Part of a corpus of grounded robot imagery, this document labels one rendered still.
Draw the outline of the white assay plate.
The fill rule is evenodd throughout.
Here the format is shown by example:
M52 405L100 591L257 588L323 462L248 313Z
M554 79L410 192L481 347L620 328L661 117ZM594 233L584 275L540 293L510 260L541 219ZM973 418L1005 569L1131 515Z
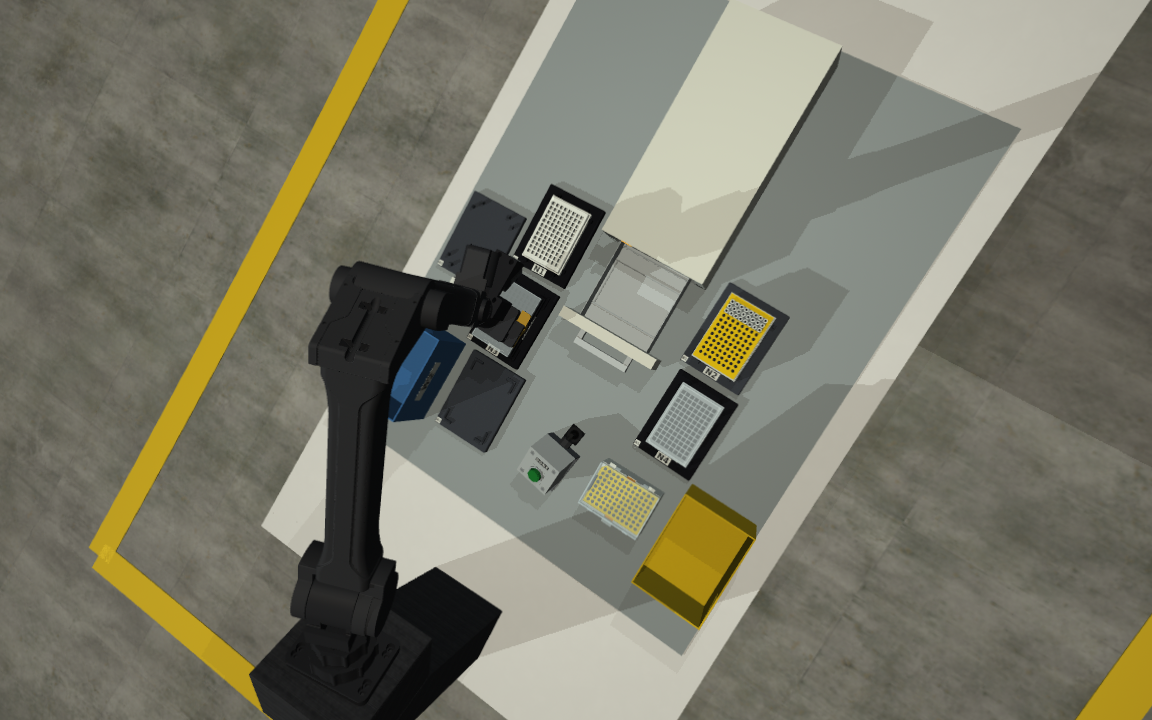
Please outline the white assay plate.
M561 275L591 217L553 195L522 255Z

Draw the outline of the large cream rectangular box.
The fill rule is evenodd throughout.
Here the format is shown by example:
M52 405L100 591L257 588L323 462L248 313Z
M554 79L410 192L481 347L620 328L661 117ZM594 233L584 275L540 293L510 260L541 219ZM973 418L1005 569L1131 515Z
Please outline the large cream rectangular box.
M581 313L559 313L579 325L573 343L621 372L632 361L657 370L649 353L669 316L690 282L707 290L841 50L730 0L602 225L620 247ZM582 340L586 333L626 363Z

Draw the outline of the blue open-top bin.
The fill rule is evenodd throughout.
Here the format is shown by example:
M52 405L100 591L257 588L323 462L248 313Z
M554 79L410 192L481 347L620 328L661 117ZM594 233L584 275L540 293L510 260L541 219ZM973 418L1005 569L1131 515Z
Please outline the blue open-top bin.
M393 382L388 419L424 419L465 344L447 331L422 332Z

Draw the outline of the yellow bin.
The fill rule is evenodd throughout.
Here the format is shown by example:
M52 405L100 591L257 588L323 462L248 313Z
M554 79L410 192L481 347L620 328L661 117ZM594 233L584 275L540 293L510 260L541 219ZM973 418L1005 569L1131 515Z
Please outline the yellow bin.
M753 521L692 484L631 583L699 630L755 541Z

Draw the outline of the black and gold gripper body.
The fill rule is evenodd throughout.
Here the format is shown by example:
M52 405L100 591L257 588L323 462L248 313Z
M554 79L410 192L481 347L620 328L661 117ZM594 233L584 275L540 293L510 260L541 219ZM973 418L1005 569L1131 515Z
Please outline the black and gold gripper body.
M499 323L499 320L492 319L492 305L490 305L490 314L486 318L486 323L477 325L477 329L488 334L490 338L494 338L498 342L513 347L525 328L524 324L517 323L521 311L516 306L509 306L503 323Z

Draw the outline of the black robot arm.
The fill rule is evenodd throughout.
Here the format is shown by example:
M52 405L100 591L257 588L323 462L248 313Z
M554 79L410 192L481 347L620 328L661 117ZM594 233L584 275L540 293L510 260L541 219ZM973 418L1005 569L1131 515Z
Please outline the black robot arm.
M396 560L382 559L379 535L399 367L425 328L477 328L490 305L492 319L503 323L511 302L500 293L522 268L511 255L470 243L454 283L362 262L332 276L332 304L308 342L308 364L320 366L328 401L325 537L300 560L291 616L306 620L305 634L285 664L353 705L366 705L401 651L396 637L381 632L399 574Z

